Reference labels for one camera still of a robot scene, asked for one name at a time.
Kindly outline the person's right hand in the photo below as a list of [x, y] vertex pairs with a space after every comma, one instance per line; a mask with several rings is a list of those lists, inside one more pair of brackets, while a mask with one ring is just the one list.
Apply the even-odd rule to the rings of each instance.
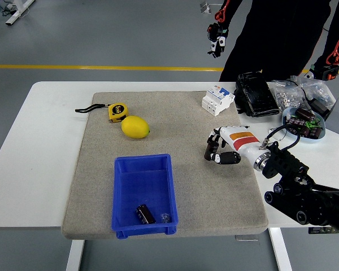
[[214, 58], [220, 57], [221, 53], [224, 52], [227, 37], [227, 28], [224, 28], [218, 23], [210, 24], [207, 28], [207, 38], [211, 42], [208, 54], [212, 55]]

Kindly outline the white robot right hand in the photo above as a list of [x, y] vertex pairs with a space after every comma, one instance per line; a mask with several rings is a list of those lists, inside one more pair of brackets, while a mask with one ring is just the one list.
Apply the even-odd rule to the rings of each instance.
[[270, 155], [247, 127], [222, 126], [210, 133], [204, 158], [218, 164], [238, 164], [245, 157], [254, 169], [262, 171]]

